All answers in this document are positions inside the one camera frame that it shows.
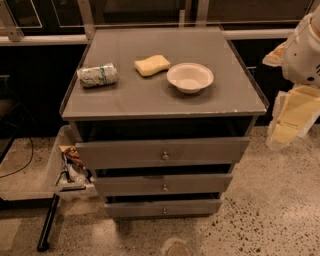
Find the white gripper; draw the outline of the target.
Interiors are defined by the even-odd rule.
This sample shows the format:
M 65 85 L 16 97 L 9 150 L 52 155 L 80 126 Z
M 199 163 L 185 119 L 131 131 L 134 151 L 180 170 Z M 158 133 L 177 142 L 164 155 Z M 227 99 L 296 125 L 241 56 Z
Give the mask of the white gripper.
M 306 15 L 288 37 L 268 53 L 262 63 L 281 67 L 283 77 L 296 84 L 275 99 L 266 145 L 283 149 L 304 137 L 320 116 L 320 6 Z

